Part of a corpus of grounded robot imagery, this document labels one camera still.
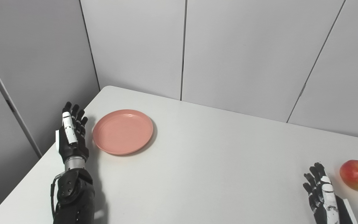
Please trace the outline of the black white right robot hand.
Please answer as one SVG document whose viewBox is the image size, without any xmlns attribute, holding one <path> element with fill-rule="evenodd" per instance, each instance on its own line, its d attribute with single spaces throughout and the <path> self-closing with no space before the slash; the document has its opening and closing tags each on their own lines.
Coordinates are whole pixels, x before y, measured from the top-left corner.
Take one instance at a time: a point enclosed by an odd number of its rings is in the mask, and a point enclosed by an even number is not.
<svg viewBox="0 0 358 224">
<path fill-rule="evenodd" d="M 317 224 L 356 224 L 348 200 L 338 197 L 324 166 L 316 162 L 304 174 L 303 184 L 308 194 L 309 206 Z"/>
</svg>

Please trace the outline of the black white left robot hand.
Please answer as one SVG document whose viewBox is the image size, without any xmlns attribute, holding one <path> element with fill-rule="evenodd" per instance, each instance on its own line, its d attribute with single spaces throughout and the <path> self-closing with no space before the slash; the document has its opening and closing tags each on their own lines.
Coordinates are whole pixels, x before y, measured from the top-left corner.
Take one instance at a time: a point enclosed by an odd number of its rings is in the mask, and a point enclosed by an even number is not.
<svg viewBox="0 0 358 224">
<path fill-rule="evenodd" d="M 79 156 L 86 162 L 89 149 L 86 147 L 85 125 L 88 118 L 78 104 L 72 106 L 67 102 L 62 110 L 62 126 L 56 131 L 56 148 L 62 161 L 66 162 L 73 156 Z"/>
</svg>

